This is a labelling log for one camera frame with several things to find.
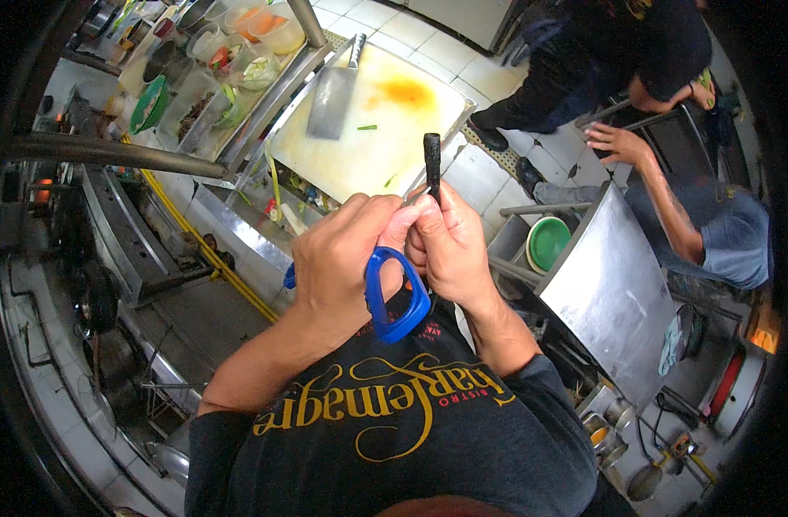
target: scissors handle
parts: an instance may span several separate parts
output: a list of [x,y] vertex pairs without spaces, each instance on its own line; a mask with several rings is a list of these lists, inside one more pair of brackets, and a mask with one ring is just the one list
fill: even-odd
[[[380,269],[389,259],[397,259],[411,281],[411,303],[405,314],[390,322],[386,301],[382,297]],[[371,313],[371,321],[377,336],[386,343],[396,343],[414,329],[429,313],[431,301],[417,270],[408,262],[405,255],[394,248],[377,246],[365,268],[365,301]]]

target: blue shirt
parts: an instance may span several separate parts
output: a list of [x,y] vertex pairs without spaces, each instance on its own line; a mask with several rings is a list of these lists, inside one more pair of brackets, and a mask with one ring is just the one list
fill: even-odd
[[755,289],[768,279],[769,215],[752,194],[706,176],[670,187],[701,232],[702,265],[685,261],[670,247],[645,185],[637,183],[624,195],[662,267],[739,289]]

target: knife handle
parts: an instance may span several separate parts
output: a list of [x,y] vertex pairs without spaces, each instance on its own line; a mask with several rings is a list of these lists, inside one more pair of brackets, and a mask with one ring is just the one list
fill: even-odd
[[423,135],[423,153],[425,157],[425,182],[429,185],[429,193],[437,204],[440,204],[440,135],[425,133]]
[[353,47],[351,47],[351,58],[347,62],[347,67],[349,69],[358,69],[359,68],[359,56],[362,54],[362,47],[365,46],[365,39],[367,36],[358,32],[357,36],[354,36]]

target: drain grate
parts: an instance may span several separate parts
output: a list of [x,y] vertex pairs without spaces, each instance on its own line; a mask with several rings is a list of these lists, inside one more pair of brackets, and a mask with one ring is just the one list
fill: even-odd
[[471,130],[469,126],[463,125],[460,132],[465,135],[466,140],[469,143],[474,144],[475,146],[480,147],[482,150],[486,152],[489,156],[492,157],[492,160],[496,161],[500,164],[500,167],[503,167],[509,175],[517,180],[517,174],[514,172],[514,168],[517,166],[517,160],[520,159],[520,155],[514,152],[511,148],[504,150],[503,152],[494,152],[493,150],[486,147],[480,137]]

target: blue scissors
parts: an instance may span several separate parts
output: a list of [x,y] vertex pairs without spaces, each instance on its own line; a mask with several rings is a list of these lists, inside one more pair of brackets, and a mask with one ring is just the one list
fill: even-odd
[[[402,206],[407,207],[414,204],[417,198],[428,189],[428,186],[422,188],[415,196],[404,202]],[[402,264],[405,276],[411,282],[411,303],[405,313],[395,321],[390,321],[388,317],[386,301],[382,297],[382,281],[380,279],[382,265],[390,259],[396,259]],[[290,264],[287,272],[285,272],[283,285],[288,289],[296,287],[296,268],[294,264]],[[368,265],[365,266],[365,303],[368,305],[368,312],[371,313],[374,331],[385,343],[396,343],[405,337],[423,321],[432,305],[429,292],[425,289],[425,284],[420,279],[417,270],[405,258],[405,255],[388,246],[375,247],[374,253],[371,253],[371,258],[368,260]]]

